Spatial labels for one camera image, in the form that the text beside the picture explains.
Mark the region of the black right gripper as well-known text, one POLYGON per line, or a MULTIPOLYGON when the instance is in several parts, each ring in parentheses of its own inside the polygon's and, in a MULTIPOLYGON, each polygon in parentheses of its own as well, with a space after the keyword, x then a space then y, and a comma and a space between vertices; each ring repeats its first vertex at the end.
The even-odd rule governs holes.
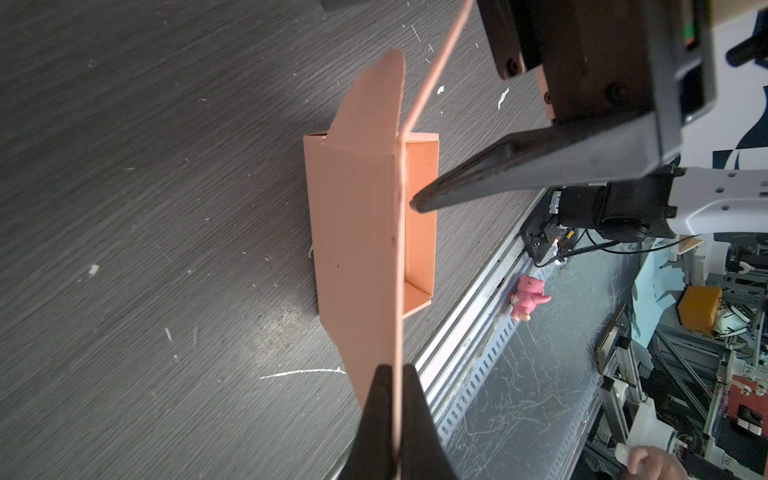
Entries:
POLYGON ((534 73, 548 117, 564 124, 514 132, 476 153, 413 197, 420 213, 512 190, 642 178, 680 151, 681 123, 714 106, 707 1, 478 8, 498 75, 534 73))

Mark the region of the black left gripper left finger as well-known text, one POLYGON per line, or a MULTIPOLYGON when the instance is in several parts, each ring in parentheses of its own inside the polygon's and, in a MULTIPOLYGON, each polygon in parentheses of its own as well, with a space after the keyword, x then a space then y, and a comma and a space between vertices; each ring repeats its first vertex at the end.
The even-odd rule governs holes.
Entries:
POLYGON ((396 465, 392 446, 392 384, 390 365, 379 365, 369 389, 362 417, 341 480, 390 480, 396 465))

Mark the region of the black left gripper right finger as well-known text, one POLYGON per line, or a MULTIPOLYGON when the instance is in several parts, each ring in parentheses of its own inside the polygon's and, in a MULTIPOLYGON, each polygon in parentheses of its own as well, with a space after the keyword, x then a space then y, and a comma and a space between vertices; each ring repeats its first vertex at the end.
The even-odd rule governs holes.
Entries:
POLYGON ((401 479, 456 480, 413 365, 403 367, 401 479))

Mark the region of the orange cardboard box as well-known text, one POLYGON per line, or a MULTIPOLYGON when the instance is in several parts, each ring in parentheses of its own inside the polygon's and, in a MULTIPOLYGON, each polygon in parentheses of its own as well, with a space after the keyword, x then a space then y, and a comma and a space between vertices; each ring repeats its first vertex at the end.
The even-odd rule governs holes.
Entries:
POLYGON ((415 124, 471 8, 462 4, 408 114, 393 49, 359 74, 330 128, 303 139, 320 320, 359 401, 376 368, 401 359, 404 320, 434 295, 437 215, 410 203, 438 176, 440 139, 415 124))

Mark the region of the bare human hand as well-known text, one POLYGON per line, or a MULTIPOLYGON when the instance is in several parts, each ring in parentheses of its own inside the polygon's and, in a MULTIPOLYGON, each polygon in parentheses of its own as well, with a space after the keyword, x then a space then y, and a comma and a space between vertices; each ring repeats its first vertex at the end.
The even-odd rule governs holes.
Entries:
POLYGON ((680 460, 667 451, 653 446, 634 447, 621 480, 689 480, 680 460))

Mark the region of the small pink toy figure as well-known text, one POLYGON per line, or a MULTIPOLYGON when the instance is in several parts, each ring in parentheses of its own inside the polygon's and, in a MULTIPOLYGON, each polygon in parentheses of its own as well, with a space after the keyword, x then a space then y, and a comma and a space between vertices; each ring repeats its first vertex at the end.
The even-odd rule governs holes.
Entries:
POLYGON ((528 322, 532 312, 539 306, 548 303, 552 297, 544 292, 545 282, 527 275, 519 278, 516 291, 510 295, 513 306, 510 314, 515 321, 528 322))

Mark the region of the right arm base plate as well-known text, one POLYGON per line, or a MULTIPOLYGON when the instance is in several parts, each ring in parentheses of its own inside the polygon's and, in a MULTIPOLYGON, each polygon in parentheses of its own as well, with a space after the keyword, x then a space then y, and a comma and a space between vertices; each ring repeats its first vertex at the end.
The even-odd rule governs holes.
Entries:
POLYGON ((558 190, 547 190, 520 228, 525 251, 537 265, 542 265, 548 255, 559 254, 574 235, 574 230, 558 219, 560 194, 558 190))

